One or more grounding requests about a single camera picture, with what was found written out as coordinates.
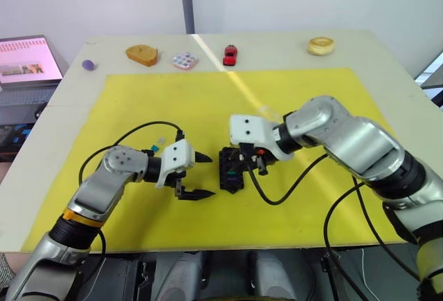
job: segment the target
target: purple ball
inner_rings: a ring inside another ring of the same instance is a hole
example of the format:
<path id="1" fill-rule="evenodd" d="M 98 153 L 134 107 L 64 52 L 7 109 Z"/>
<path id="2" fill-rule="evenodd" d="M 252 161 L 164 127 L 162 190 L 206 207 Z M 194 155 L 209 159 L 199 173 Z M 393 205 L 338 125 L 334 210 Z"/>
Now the purple ball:
<path id="1" fill-rule="evenodd" d="M 91 60 L 85 60 L 82 62 L 82 67 L 87 71 L 93 71 L 96 66 Z"/>

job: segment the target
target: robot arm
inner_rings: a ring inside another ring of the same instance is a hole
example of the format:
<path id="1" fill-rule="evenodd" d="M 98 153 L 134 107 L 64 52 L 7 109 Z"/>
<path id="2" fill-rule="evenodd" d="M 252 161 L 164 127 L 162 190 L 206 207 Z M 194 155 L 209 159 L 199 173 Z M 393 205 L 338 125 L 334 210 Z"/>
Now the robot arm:
<path id="1" fill-rule="evenodd" d="M 257 116 L 231 116 L 230 141 L 246 159 L 257 161 L 259 173 L 265 156 L 267 162 L 287 161 L 302 147 L 322 145 L 382 199 L 399 236 L 419 245 L 422 289 L 443 293 L 443 180 L 379 125 L 321 96 L 287 114 L 280 125 Z"/>
<path id="2" fill-rule="evenodd" d="M 98 169 L 87 178 L 12 281 L 6 300 L 69 300 L 81 286 L 78 266 L 87 257 L 92 241 L 114 210 L 129 182 L 153 182 L 156 188 L 175 187 L 179 199 L 211 196 L 207 190 L 185 191 L 181 179 L 195 162 L 211 159 L 195 152 L 186 139 L 153 157 L 126 146 L 105 154 Z"/>

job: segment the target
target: black object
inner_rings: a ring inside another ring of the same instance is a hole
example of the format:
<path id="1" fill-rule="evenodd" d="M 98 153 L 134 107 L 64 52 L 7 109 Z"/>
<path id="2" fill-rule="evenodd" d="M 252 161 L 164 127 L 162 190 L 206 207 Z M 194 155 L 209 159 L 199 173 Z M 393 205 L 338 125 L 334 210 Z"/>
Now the black object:
<path id="1" fill-rule="evenodd" d="M 401 199 L 418 191 L 425 179 L 426 171 L 423 165 L 405 151 L 403 163 L 398 170 L 379 181 L 366 181 L 366 185 L 385 199 Z"/>
<path id="2" fill-rule="evenodd" d="M 106 257 L 103 264 L 99 264 L 99 255 L 88 256 L 84 264 L 80 267 L 83 277 L 92 278 L 82 284 L 82 288 L 78 294 L 77 301 L 87 300 L 106 300 L 106 301 L 139 301 L 150 300 L 144 298 L 146 289 L 141 286 L 146 282 L 147 274 L 150 272 L 140 270 L 141 264 L 148 264 L 141 262 L 140 256 L 137 254 L 112 254 Z M 91 275 L 92 270 L 99 265 L 97 272 Z"/>
<path id="3" fill-rule="evenodd" d="M 102 230 L 98 231 L 98 236 L 100 237 L 100 240 L 102 242 L 102 252 L 100 254 L 100 260 L 98 261 L 96 267 L 91 271 L 91 274 L 88 276 L 88 278 L 83 279 L 83 285 L 85 285 L 98 271 L 98 269 L 102 266 L 103 262 L 105 261 L 105 254 L 106 254 L 106 238 L 103 234 Z"/>
<path id="4" fill-rule="evenodd" d="M 357 185 L 358 183 L 357 183 L 357 179 L 356 178 L 354 178 L 354 177 L 352 177 L 352 181 L 354 182 L 354 185 Z M 380 244 L 380 246 L 387 252 L 387 254 L 389 255 L 389 256 L 391 256 L 391 258 L 393 259 L 393 260 L 395 260 L 396 261 L 396 263 L 398 264 L 398 265 L 400 265 L 400 267 L 402 268 L 402 269 L 404 269 L 409 275 L 411 275 L 414 279 L 416 279 L 416 280 L 418 280 L 419 281 L 419 277 L 418 277 L 418 275 L 413 271 L 413 270 L 411 270 L 406 264 L 404 264 L 386 245 L 385 245 L 385 243 L 383 242 L 383 240 L 380 238 L 380 235 L 379 235 L 379 233 L 377 233 L 377 230 L 375 229 L 375 227 L 374 227 L 374 225 L 372 225 L 372 222 L 371 222 L 371 219 L 369 218 L 369 214 L 368 214 L 368 211 L 366 210 L 366 206 L 365 206 L 365 202 L 363 201 L 363 197 L 361 196 L 361 192 L 360 192 L 360 189 L 358 189 L 357 191 L 357 196 L 358 196 L 358 198 L 359 198 L 359 202 L 360 202 L 360 206 L 361 206 L 361 210 L 363 211 L 363 215 L 365 216 L 365 219 L 366 219 L 366 221 L 367 221 L 367 223 L 368 223 L 368 225 L 369 225 L 369 228 L 371 229 L 371 231 L 372 231 L 372 234 L 375 236 L 375 238 L 377 239 L 377 241 L 379 242 L 379 244 Z M 392 225 L 394 225 L 394 227 L 396 226 L 393 222 L 392 222 L 392 220 L 391 219 L 389 219 L 390 220 L 390 222 L 391 222 L 391 224 Z M 404 229 L 404 234 L 405 234 L 405 236 L 407 236 L 407 237 L 409 237 L 409 238 L 412 238 L 412 235 L 409 233 L 409 231 L 408 230 L 406 230 L 406 228 L 404 227 L 404 225 L 403 224 L 400 224 L 401 225 L 401 227 Z M 412 241 L 410 241 L 411 243 L 413 243 L 413 244 L 415 244 L 416 242 L 415 242 L 415 240 L 412 238 Z"/>
<path id="5" fill-rule="evenodd" d="M 419 246 L 423 246 L 426 242 L 433 241 L 442 237 L 443 221 L 434 221 L 413 231 L 414 236 L 418 240 Z"/>
<path id="6" fill-rule="evenodd" d="M 42 114 L 42 112 L 45 109 L 47 104 L 48 104 L 47 102 L 44 102 L 43 104 L 38 106 L 38 108 L 35 110 L 35 113 L 34 113 L 35 119 L 38 119 L 41 116 L 41 114 Z"/>
<path id="7" fill-rule="evenodd" d="M 78 299 L 78 292 L 83 285 L 83 276 L 79 273 L 75 275 L 74 282 L 65 297 L 65 301 L 76 301 Z"/>
<path id="8" fill-rule="evenodd" d="M 96 238 L 100 228 L 91 227 L 76 221 L 65 220 L 60 216 L 49 231 L 49 236 L 56 242 L 76 249 L 88 249 Z"/>
<path id="9" fill-rule="evenodd" d="M 146 153 L 148 157 L 153 157 L 155 156 L 155 152 L 153 150 L 149 150 L 149 149 L 143 149 L 141 150 L 142 152 Z"/>
<path id="10" fill-rule="evenodd" d="M 156 262 L 139 262 L 136 274 L 135 296 L 131 300 L 151 300 Z"/>
<path id="11" fill-rule="evenodd" d="M 239 150 L 234 147 L 224 147 L 219 152 L 219 184 L 220 189 L 235 194 L 244 188 L 244 163 L 239 159 Z"/>
<path id="12" fill-rule="evenodd" d="M 349 300 L 346 288 L 343 283 L 343 276 L 339 274 L 338 269 L 329 256 L 324 256 L 320 260 L 321 271 L 327 273 L 329 285 L 331 286 L 332 297 L 334 301 Z"/>
<path id="13" fill-rule="evenodd" d="M 252 143 L 239 143 L 240 153 L 243 155 L 245 161 L 249 161 L 254 155 L 254 144 Z"/>
<path id="14" fill-rule="evenodd" d="M 255 162 L 257 163 L 258 174 L 268 175 L 268 169 L 266 168 L 266 160 L 263 156 L 257 156 Z"/>
<path id="15" fill-rule="evenodd" d="M 212 251 L 204 251 L 203 252 L 203 266 L 201 268 L 201 284 L 200 290 L 203 291 L 209 285 L 210 281 L 210 271 L 213 263 L 213 252 Z"/>
<path id="16" fill-rule="evenodd" d="M 13 126 L 0 126 L 0 147 L 6 147 L 12 143 L 15 130 Z"/>
<path id="17" fill-rule="evenodd" d="M 215 193 L 204 189 L 194 189 L 191 192 L 187 192 L 185 187 L 181 185 L 181 182 L 178 182 L 175 188 L 175 196 L 185 201 L 198 201 L 211 197 L 212 195 L 215 195 Z"/>
<path id="18" fill-rule="evenodd" d="M 441 270 L 436 271 L 435 274 L 442 273 Z M 420 301 L 442 301 L 443 293 L 437 293 L 432 285 L 432 281 L 430 277 L 427 277 L 423 280 L 423 282 L 418 286 L 418 295 Z"/>
<path id="19" fill-rule="evenodd" d="M 160 177 L 160 169 L 161 169 L 161 158 L 150 157 L 143 180 L 146 182 L 157 182 Z"/>
<path id="20" fill-rule="evenodd" d="M 290 154 L 302 148 L 302 146 L 289 135 L 286 123 L 274 127 L 273 130 L 278 131 L 280 139 L 277 141 L 277 145 L 285 154 Z"/>
<path id="21" fill-rule="evenodd" d="M 341 275 L 347 280 L 347 282 L 349 283 L 349 285 L 351 285 L 351 287 L 354 289 L 354 291 L 359 295 L 359 297 L 364 300 L 364 301 L 369 301 L 369 299 L 363 294 L 363 292 L 361 291 L 361 289 L 356 285 L 356 283 L 354 282 L 354 280 L 352 280 L 352 278 L 346 273 L 345 269 L 341 266 L 340 262 L 338 261 L 337 257 L 335 256 L 335 254 L 332 252 L 332 248 L 331 248 L 331 244 L 329 243 L 329 237 L 327 234 L 327 227 L 329 225 L 329 221 L 331 219 L 332 213 L 334 212 L 335 208 L 337 207 L 338 204 L 340 204 L 340 202 L 342 200 L 344 200 L 347 196 L 349 196 L 350 194 L 352 194 L 353 192 L 355 192 L 357 189 L 359 189 L 362 185 L 364 185 L 364 183 L 359 183 L 358 185 L 355 185 L 354 187 L 352 187 L 351 189 L 349 189 L 347 192 L 345 192 L 343 195 L 341 195 L 335 202 L 334 204 L 332 204 L 331 208 L 329 209 L 326 218 L 325 218 L 325 223 L 323 225 L 323 237 L 325 239 L 325 245 L 326 245 L 326 250 L 330 256 L 330 258 L 332 259 L 332 261 L 334 262 L 335 266 L 337 267 L 337 269 L 340 271 Z"/>
<path id="22" fill-rule="evenodd" d="M 284 194 L 282 196 L 282 198 L 278 199 L 277 201 L 272 201 L 271 199 L 269 199 L 265 195 L 265 193 L 263 192 L 263 189 L 260 187 L 260 184 L 258 183 L 257 178 L 254 175 L 252 167 L 249 164 L 247 164 L 246 168 L 248 169 L 248 172 L 249 172 L 249 175 L 252 179 L 252 182 L 253 182 L 255 188 L 257 189 L 258 193 L 262 197 L 262 199 L 271 206 L 278 206 L 281 203 L 283 203 L 284 201 L 286 201 L 289 198 L 289 196 L 291 196 L 292 192 L 296 189 L 296 187 L 303 180 L 303 178 L 309 173 L 309 171 L 312 170 L 312 168 L 314 168 L 315 165 L 317 165 L 319 162 L 321 162 L 325 158 L 327 158 L 327 154 L 323 154 L 322 156 L 318 157 L 315 161 L 313 161 L 311 163 L 311 165 L 309 165 L 306 168 L 306 170 L 304 170 L 302 172 L 302 174 L 300 174 L 300 176 L 297 178 L 296 182 L 293 183 L 293 185 L 289 188 L 289 190 L 286 192 L 286 194 Z"/>
<path id="23" fill-rule="evenodd" d="M 177 126 L 176 124 L 174 124 L 172 122 L 168 122 L 168 121 L 151 121 L 151 122 L 143 123 L 142 125 L 139 125 L 133 129 L 129 130 L 127 133 L 122 135 L 118 140 L 116 140 L 116 142 L 114 143 L 113 146 L 120 144 L 120 142 L 122 140 L 124 140 L 126 137 L 128 137 L 129 135 L 131 135 L 135 131 L 142 129 L 144 127 L 147 127 L 147 126 L 152 126 L 152 125 L 167 125 L 167 126 L 171 126 L 171 127 L 174 127 L 175 129 L 177 129 L 177 136 L 176 136 L 176 140 L 175 140 L 176 142 L 178 141 L 178 139 L 185 138 L 183 130 L 181 130 L 181 128 L 179 126 Z"/>
<path id="24" fill-rule="evenodd" d="M 443 106 L 443 90 L 441 90 L 431 101 L 438 107 Z"/>
<path id="25" fill-rule="evenodd" d="M 185 176 L 186 176 L 186 171 L 182 171 L 180 173 L 177 172 L 169 173 L 166 176 L 165 185 L 167 187 L 175 188 L 177 186 L 177 181 L 179 179 L 184 178 Z"/>
<path id="26" fill-rule="evenodd" d="M 292 113 L 295 113 L 295 112 L 297 112 L 297 110 L 295 110 L 295 111 L 291 111 L 291 112 L 288 112 L 288 113 L 286 113 L 285 115 L 283 115 L 283 121 L 286 122 L 286 118 L 287 118 L 288 116 L 290 116 Z"/>
<path id="27" fill-rule="evenodd" d="M 6 293 L 8 292 L 8 287 L 0 290 L 0 299 L 6 297 Z"/>
<path id="28" fill-rule="evenodd" d="M 388 206 L 385 203 L 383 203 L 382 206 L 383 206 L 383 211 L 385 212 L 385 215 L 387 216 L 387 218 L 389 219 L 389 222 L 394 227 L 397 235 L 407 242 L 410 242 L 412 244 L 417 244 L 417 240 L 406 229 L 406 227 L 401 223 L 400 219 L 395 214 L 394 209 L 392 209 L 390 206 Z"/>
<path id="29" fill-rule="evenodd" d="M 211 163 L 213 160 L 211 157 L 202 154 L 201 152 L 195 152 L 195 162 L 196 163 Z"/>

